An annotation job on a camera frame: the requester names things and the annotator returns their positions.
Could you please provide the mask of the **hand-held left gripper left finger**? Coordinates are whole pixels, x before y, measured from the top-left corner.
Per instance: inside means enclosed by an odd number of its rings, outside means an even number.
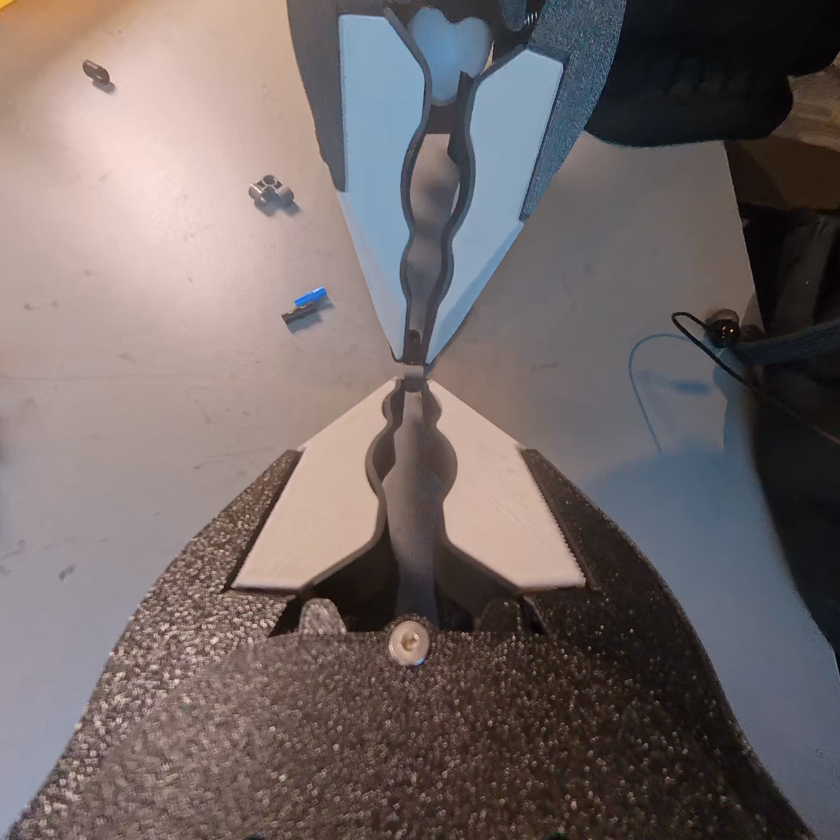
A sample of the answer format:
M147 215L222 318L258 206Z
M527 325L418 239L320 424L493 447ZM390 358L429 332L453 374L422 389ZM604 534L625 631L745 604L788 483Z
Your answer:
M231 573L237 592L291 595L291 629L305 602L330 600L349 629L395 614L399 572L387 527L384 477L395 463L403 381L392 379L315 434Z

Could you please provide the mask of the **grey desk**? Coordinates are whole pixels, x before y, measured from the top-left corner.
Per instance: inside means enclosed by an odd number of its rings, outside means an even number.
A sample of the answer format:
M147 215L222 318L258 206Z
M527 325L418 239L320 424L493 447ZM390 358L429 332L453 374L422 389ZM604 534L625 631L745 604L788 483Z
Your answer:
M267 174L293 204L255 205ZM774 781L838 838L836 660L775 537L747 397L669 318L752 295L722 144L586 134L434 378L647 555ZM176 555L395 375L285 2L3 10L3 836Z

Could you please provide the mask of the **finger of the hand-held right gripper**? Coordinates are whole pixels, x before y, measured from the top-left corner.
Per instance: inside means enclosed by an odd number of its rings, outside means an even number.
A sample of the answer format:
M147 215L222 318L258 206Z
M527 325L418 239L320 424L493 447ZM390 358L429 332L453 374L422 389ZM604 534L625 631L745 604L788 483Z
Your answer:
M522 209L563 73L561 60L518 48L468 89L456 134L460 184L427 315L426 364L455 335L522 231Z
M413 227L406 163L428 115L427 67L391 12L339 16L343 215L374 310L397 360L405 352L403 261Z

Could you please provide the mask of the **dark grey toy connector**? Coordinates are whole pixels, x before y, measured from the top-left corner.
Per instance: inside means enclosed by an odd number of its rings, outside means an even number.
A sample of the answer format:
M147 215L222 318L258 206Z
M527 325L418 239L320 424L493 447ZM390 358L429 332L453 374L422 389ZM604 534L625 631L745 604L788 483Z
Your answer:
M248 187L248 195L258 207L285 207L295 202L293 191L274 175L264 175Z

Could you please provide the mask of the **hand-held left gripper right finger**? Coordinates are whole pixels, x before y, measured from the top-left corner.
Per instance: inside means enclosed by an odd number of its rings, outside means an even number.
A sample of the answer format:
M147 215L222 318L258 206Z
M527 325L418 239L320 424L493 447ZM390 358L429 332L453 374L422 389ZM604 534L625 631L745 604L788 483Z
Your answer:
M497 600L583 590L585 568L514 437L435 381L423 387L443 485L434 585L443 627L471 629Z

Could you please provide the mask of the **person's black jacket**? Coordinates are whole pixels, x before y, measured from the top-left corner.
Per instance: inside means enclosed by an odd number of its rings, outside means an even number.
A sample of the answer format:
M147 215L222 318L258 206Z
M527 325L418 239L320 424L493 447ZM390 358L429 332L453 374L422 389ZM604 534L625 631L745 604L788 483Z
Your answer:
M755 296L768 340L838 321L838 152L769 137L726 152ZM759 365L753 450L795 587L838 656L838 346Z

